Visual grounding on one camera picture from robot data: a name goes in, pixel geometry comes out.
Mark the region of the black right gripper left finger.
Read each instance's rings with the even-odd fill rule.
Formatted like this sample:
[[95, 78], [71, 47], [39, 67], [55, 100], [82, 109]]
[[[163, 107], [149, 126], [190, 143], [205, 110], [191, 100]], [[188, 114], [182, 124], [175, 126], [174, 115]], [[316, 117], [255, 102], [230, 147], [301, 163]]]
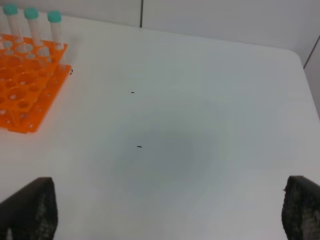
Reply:
[[2, 240], [52, 240], [58, 227], [55, 184], [39, 177], [0, 203]]

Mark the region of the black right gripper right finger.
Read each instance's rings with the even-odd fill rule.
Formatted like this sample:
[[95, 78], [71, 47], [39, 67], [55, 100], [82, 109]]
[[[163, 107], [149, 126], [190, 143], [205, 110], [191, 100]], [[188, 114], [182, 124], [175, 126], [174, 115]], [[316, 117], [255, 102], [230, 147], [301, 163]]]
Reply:
[[320, 238], [320, 186], [304, 176], [292, 175], [284, 188], [281, 211], [288, 240]]

